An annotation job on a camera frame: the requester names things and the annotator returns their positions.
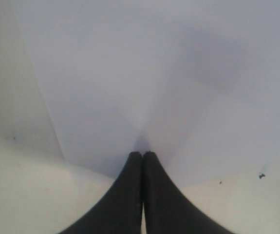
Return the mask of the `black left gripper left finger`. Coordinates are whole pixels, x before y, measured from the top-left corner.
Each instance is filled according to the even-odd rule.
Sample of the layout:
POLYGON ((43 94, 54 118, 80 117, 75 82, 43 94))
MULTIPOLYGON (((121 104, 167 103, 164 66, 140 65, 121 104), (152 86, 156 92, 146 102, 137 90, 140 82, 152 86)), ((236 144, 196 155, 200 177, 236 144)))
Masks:
POLYGON ((142 155, 131 152, 104 196, 63 234, 139 234, 142 223, 142 155))

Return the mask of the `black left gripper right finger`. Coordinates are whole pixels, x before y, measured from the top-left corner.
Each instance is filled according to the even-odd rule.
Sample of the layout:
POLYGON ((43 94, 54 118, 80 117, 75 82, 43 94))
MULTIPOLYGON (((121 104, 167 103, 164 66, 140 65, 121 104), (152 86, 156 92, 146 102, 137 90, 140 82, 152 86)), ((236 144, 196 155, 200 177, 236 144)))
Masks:
POLYGON ((231 233, 182 194, 154 152, 143 155, 142 191, 148 234, 231 233))

